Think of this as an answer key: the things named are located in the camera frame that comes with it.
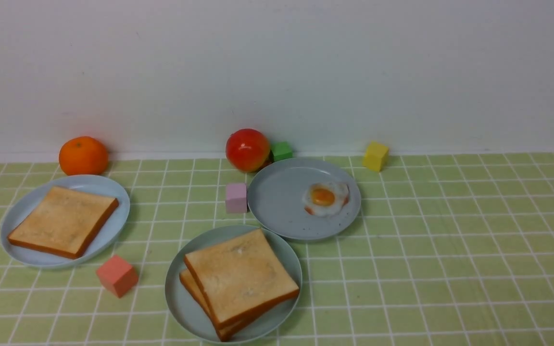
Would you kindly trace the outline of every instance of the orange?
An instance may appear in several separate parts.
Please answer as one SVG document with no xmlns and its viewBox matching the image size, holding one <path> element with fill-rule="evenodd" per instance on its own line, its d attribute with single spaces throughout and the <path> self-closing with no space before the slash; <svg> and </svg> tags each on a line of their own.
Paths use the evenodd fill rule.
<svg viewBox="0 0 554 346">
<path fill-rule="evenodd" d="M 108 167 L 108 149 L 90 136 L 73 138 L 61 147 L 59 166 L 67 175 L 100 175 Z"/>
</svg>

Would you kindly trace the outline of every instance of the plate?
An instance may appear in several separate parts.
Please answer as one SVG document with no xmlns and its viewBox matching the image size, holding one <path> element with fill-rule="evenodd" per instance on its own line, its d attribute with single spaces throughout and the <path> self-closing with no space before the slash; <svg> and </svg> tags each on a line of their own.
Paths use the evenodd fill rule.
<svg viewBox="0 0 554 346">
<path fill-rule="evenodd" d="M 311 184 L 345 182 L 350 201 L 331 217 L 305 211 L 302 198 Z M 248 188 L 248 205 L 264 228 L 288 239 L 315 241 L 345 230 L 360 212 L 361 195 L 356 180 L 343 169 L 312 158 L 291 158 L 266 166 Z"/>
<path fill-rule="evenodd" d="M 7 235 L 38 206 L 50 188 L 55 185 L 96 195 L 116 197 L 119 200 L 119 206 L 102 226 L 84 255 L 78 259 L 67 259 L 45 252 L 25 249 L 24 247 L 11 245 L 7 240 Z M 71 175 L 55 179 L 29 192 L 9 210 L 1 226 L 1 245 L 13 259 L 29 267 L 60 269 L 78 265 L 93 258 L 117 239 L 127 221 L 129 208 L 130 201 L 127 191 L 112 179 L 101 175 Z"/>
<path fill-rule="evenodd" d="M 229 341 L 221 342 L 215 333 L 215 328 L 211 324 L 209 317 L 207 317 L 204 310 L 196 303 L 178 279 L 178 274 L 187 268 L 183 261 L 185 254 L 227 241 L 257 228 L 257 226 L 252 225 L 231 225 L 206 231 L 183 246 L 183 249 L 176 254 L 172 261 L 165 277 L 165 300 L 168 309 L 170 309 L 172 317 L 175 318 L 178 324 L 199 339 L 224 345 L 240 344 L 259 339 L 282 324 L 290 316 L 298 303 L 301 294 L 296 298 L 281 302 L 281 304 L 276 305 L 249 324 L 249 326 L 240 330 Z M 283 264 L 294 282 L 302 289 L 303 272 L 301 262 L 292 247 L 273 232 L 265 229 L 262 229 L 262 231 L 279 261 Z"/>
</svg>

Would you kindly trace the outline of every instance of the egg white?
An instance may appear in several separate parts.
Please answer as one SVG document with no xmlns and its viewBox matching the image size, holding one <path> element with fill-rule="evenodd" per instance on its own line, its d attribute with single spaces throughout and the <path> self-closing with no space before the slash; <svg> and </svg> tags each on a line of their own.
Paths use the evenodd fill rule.
<svg viewBox="0 0 554 346">
<path fill-rule="evenodd" d="M 318 206 L 312 202 L 311 192 L 317 188 L 325 188 L 335 195 L 335 201 L 330 206 Z M 303 204 L 306 212 L 317 217 L 329 217 L 338 214 L 346 204 L 350 194 L 348 185 L 343 182 L 325 182 L 311 185 L 303 195 Z"/>
</svg>

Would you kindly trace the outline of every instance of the toy cube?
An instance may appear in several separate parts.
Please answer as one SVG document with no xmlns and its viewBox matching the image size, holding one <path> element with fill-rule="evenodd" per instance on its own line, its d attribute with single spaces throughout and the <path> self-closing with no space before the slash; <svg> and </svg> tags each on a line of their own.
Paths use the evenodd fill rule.
<svg viewBox="0 0 554 346">
<path fill-rule="evenodd" d="M 271 152 L 273 153 L 274 162 L 290 159 L 293 156 L 290 144 L 288 144 L 287 142 L 275 143 L 271 147 Z"/>
<path fill-rule="evenodd" d="M 226 212 L 247 212 L 247 186 L 244 183 L 226 185 Z"/>
<path fill-rule="evenodd" d="M 363 158 L 363 166 L 371 169 L 372 171 L 379 172 L 386 164 L 389 158 L 389 147 L 379 144 L 378 142 L 371 142 L 365 152 L 365 158 Z"/>
<path fill-rule="evenodd" d="M 118 298 L 125 296 L 138 283 L 138 274 L 134 267 L 117 255 L 104 262 L 95 273 L 101 285 Z"/>
</svg>

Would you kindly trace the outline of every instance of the toast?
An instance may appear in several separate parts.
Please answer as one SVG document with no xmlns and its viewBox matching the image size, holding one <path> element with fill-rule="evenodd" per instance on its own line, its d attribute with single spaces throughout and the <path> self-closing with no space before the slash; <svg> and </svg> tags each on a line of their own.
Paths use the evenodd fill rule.
<svg viewBox="0 0 554 346">
<path fill-rule="evenodd" d="M 215 327 L 215 332 L 217 333 L 217 337 L 219 340 L 222 341 L 228 341 L 233 335 L 240 332 L 243 328 L 246 326 L 249 326 L 253 321 L 255 321 L 257 318 L 259 318 L 262 314 L 257 315 L 255 317 L 248 317 L 243 318 L 242 320 L 239 320 L 237 322 L 234 322 L 233 324 L 224 327 L 222 329 L 217 328 L 215 323 L 215 318 L 211 315 L 211 312 L 209 311 L 209 307 L 206 304 L 206 300 L 204 300 L 204 297 L 202 296 L 202 292 L 200 291 L 200 288 L 198 288 L 198 285 L 196 284 L 196 281 L 194 281 L 193 276 L 191 276 L 191 273 L 188 269 L 183 270 L 178 274 L 178 278 L 183 284 L 183 287 L 187 289 L 187 292 L 191 295 L 192 298 L 200 305 L 204 313 L 206 313 L 207 317 L 211 320 L 211 323 L 213 324 L 213 327 Z"/>
<path fill-rule="evenodd" d="M 258 316 L 300 291 L 259 228 L 190 252 L 184 261 L 216 329 Z"/>
<path fill-rule="evenodd" d="M 7 239 L 12 245 L 77 259 L 118 206 L 114 197 L 53 186 Z"/>
</svg>

